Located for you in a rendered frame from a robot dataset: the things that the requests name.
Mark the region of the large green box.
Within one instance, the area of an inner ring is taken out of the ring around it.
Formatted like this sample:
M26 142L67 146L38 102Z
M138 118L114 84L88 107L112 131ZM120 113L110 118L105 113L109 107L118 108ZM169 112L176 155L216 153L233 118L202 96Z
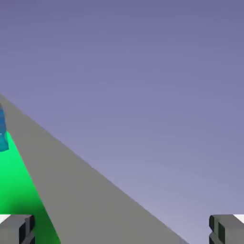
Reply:
M32 214L36 244L61 244L38 191L9 132L9 149L0 152L0 215Z

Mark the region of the small blue cube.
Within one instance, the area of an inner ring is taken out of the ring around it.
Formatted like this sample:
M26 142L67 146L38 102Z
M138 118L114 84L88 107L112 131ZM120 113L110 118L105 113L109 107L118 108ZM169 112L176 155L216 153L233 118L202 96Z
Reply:
M9 149L7 137L7 127L5 123L5 114L2 104L0 103L0 152L7 151Z

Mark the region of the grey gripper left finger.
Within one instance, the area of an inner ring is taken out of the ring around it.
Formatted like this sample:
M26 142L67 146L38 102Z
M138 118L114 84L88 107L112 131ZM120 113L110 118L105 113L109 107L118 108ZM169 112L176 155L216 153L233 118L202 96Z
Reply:
M35 217L12 214L0 223L0 244L35 244Z

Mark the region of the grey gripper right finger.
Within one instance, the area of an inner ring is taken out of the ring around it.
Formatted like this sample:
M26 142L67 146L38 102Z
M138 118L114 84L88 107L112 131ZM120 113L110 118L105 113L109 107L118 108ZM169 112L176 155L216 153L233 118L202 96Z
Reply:
M244 244L244 214L210 215L209 227L209 244Z

